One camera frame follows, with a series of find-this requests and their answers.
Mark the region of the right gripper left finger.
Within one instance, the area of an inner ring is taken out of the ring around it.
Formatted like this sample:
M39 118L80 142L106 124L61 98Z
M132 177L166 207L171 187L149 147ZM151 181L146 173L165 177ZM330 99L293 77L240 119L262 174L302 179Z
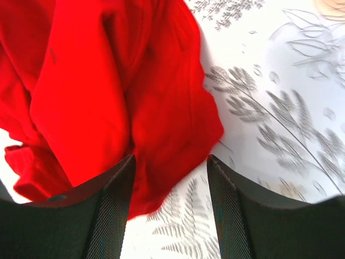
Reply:
M119 258L135 168L128 155L46 201L1 200L1 258Z

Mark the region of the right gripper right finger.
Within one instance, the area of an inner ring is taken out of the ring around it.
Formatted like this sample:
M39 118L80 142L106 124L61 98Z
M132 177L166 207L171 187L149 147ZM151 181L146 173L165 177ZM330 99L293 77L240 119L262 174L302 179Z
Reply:
M344 197L311 204L206 163L221 258L344 258Z

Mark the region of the red t shirt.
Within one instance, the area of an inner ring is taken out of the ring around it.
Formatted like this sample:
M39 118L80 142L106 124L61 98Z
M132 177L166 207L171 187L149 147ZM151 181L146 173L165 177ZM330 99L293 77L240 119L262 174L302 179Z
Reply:
M14 190L43 201L136 157L128 217L158 209L224 130L184 1L1 1Z

